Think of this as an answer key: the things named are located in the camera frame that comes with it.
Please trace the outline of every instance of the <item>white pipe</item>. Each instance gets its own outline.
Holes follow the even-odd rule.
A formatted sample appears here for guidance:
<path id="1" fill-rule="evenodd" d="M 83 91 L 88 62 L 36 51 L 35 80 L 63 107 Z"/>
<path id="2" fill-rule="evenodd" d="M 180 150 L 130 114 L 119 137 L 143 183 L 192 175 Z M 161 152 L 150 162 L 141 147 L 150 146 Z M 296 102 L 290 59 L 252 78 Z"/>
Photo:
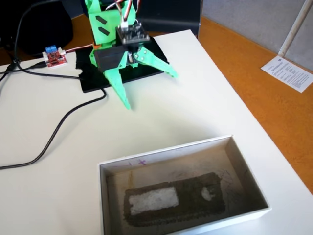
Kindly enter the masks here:
<path id="1" fill-rule="evenodd" d="M 301 27 L 304 19 L 306 18 L 310 7 L 312 6 L 313 0 L 306 0 L 297 16 L 295 19 L 293 26 L 291 27 L 291 30 L 289 31 L 282 47 L 280 48 L 278 55 L 279 56 L 285 56 L 287 50 L 289 49 L 291 43 L 293 42 L 299 28 Z"/>

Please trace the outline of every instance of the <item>orange floor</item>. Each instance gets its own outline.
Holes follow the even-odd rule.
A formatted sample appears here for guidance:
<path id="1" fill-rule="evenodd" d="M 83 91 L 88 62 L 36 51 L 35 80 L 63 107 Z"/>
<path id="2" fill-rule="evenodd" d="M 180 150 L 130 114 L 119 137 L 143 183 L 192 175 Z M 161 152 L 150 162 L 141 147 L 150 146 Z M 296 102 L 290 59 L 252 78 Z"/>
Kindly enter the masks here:
<path id="1" fill-rule="evenodd" d="M 92 43 L 84 15 L 73 19 L 73 28 L 74 39 L 65 49 Z M 275 53 L 205 17 L 199 41 L 313 192 L 313 85 L 301 94 L 263 72 L 260 67 Z M 0 50 L 0 64 L 4 63 L 9 57 Z"/>

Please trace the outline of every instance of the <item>white cardboard box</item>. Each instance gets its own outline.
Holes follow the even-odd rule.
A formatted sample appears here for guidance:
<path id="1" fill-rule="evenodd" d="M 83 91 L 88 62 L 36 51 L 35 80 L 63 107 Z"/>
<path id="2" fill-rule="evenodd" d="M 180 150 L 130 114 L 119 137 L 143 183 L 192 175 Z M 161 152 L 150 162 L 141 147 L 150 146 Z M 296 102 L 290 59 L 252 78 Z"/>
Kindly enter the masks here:
<path id="1" fill-rule="evenodd" d="M 98 170 L 105 235 L 194 235 L 256 219 L 270 210 L 232 136 L 102 162 Z M 147 227 L 134 227 L 126 221 L 126 190 L 177 182 L 210 172 L 221 179 L 224 211 Z"/>

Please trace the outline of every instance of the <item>white tabletop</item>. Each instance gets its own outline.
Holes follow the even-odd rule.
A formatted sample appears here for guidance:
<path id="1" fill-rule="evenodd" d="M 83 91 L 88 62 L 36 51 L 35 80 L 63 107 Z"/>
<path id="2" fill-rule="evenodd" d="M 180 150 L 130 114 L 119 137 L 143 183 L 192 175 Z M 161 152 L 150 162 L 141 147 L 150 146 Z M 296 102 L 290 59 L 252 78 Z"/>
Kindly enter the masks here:
<path id="1" fill-rule="evenodd" d="M 42 160 L 0 171 L 1 234 L 99 235 L 98 162 L 229 134 L 272 210 L 207 234 L 313 234 L 311 193 L 197 39 L 184 31 L 156 41 L 179 79 L 160 74 L 125 84 L 131 111 L 107 88 L 106 100 L 65 121 Z M 75 53 L 67 58 L 65 67 L 37 71 L 78 75 Z M 26 73 L 10 75 L 0 89 L 0 165 L 35 158 L 68 110 L 102 95 L 82 93 L 76 80 Z"/>

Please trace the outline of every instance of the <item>green 3d-printed part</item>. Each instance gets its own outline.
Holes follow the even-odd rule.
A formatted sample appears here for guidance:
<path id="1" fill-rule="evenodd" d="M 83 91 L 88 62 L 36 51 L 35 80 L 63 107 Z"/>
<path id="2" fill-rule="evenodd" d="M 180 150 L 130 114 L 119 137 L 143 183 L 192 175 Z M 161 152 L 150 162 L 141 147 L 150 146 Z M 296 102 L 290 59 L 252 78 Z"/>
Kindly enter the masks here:
<path id="1" fill-rule="evenodd" d="M 105 70 L 103 74 L 106 79 L 109 81 L 110 85 L 113 87 L 121 101 L 124 103 L 127 109 L 131 109 L 131 105 L 128 102 L 126 91 L 123 86 L 122 77 L 119 73 L 119 69 L 123 69 L 126 67 L 128 52 L 126 51 L 122 57 L 119 66 L 115 69 Z"/>
<path id="2" fill-rule="evenodd" d="M 124 15 L 127 10 L 127 5 L 129 1 L 122 3 L 122 14 Z M 90 61 L 93 65 L 98 67 L 98 64 L 94 57 L 95 50 L 102 50 L 112 47 L 116 42 L 116 28 L 121 24 L 122 17 L 119 11 L 115 9 L 101 10 L 100 0 L 85 0 L 85 4 L 88 10 L 88 17 L 91 24 L 91 29 L 93 33 L 94 43 L 96 47 L 92 50 L 90 54 Z M 136 13 L 134 6 L 131 6 L 129 16 L 127 18 L 128 25 L 133 25 L 136 19 Z M 143 65 L 152 66 L 161 71 L 166 72 L 172 77 L 178 77 L 176 71 L 173 67 L 164 61 L 160 60 L 146 48 L 141 47 L 140 50 L 134 54 L 137 61 L 134 63 L 129 63 L 133 68 L 138 66 L 138 63 Z M 126 108 L 130 109 L 131 106 L 126 96 L 126 91 L 122 83 L 122 78 L 119 73 L 120 69 L 123 69 L 127 65 L 128 51 L 126 51 L 119 63 L 119 66 L 114 69 L 105 70 L 103 72 L 104 76 L 107 78 L 111 86 L 114 88 L 117 95 L 120 97 Z"/>
<path id="3" fill-rule="evenodd" d="M 174 78 L 178 78 L 177 72 L 171 65 L 157 58 L 151 51 L 147 50 L 145 47 L 141 47 L 139 51 L 134 54 L 134 57 L 143 65 L 149 65 L 158 70 L 166 72 L 168 75 Z"/>
<path id="4" fill-rule="evenodd" d="M 129 1 L 125 1 L 122 8 L 123 15 L 127 10 Z M 116 28 L 121 24 L 122 18 L 117 9 L 101 11 L 99 0 L 85 0 L 88 10 L 88 17 L 91 24 L 94 42 L 101 45 L 98 49 L 104 49 L 112 46 L 116 40 Z M 136 19 L 134 6 L 132 5 L 127 22 L 128 25 L 133 25 Z"/>

